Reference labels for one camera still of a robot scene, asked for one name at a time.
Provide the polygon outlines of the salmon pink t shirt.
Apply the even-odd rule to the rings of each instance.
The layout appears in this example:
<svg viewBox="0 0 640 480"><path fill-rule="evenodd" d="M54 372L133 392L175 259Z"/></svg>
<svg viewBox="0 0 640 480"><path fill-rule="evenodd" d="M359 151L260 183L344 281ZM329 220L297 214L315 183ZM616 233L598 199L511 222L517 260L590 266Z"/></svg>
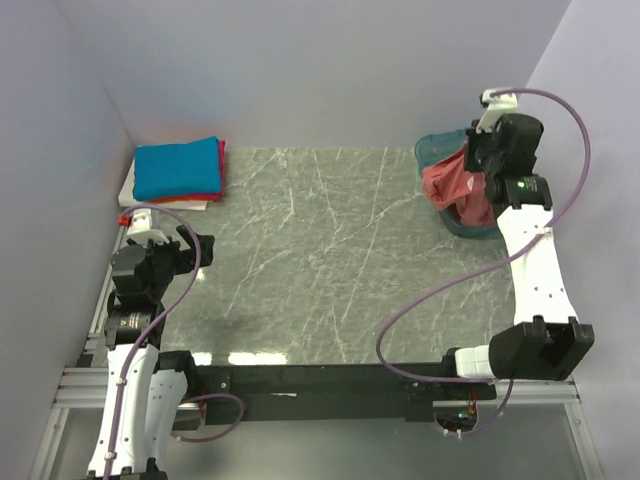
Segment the salmon pink t shirt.
<svg viewBox="0 0 640 480"><path fill-rule="evenodd" d="M438 211L450 214L463 227L495 226L493 207L485 195L485 176L465 170L465 148L463 145L422 170L425 196Z"/></svg>

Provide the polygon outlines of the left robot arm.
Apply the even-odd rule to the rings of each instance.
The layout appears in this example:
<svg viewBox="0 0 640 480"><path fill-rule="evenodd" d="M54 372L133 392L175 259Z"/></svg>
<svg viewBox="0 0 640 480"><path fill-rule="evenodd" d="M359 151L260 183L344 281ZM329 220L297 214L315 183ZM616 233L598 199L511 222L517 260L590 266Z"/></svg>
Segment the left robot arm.
<svg viewBox="0 0 640 480"><path fill-rule="evenodd" d="M160 350L162 297L175 276L195 276L212 263L215 238L184 226L176 231L185 247L161 235L133 237L111 258L107 393L89 479L166 478L162 458L178 406L202 391L190 352Z"/></svg>

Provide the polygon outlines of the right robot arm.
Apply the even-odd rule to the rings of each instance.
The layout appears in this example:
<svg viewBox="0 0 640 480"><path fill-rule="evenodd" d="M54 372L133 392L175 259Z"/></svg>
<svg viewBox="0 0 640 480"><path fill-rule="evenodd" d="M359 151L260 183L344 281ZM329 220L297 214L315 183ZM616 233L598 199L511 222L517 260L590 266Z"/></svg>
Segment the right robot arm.
<svg viewBox="0 0 640 480"><path fill-rule="evenodd" d="M455 364L438 377L449 398L464 397L474 379L565 380L594 344L592 326L579 322L565 289L549 225L549 184L533 171L543 131L536 118L507 113L489 132L467 132L464 165L484 174L512 258L515 314L488 344L455 351Z"/></svg>

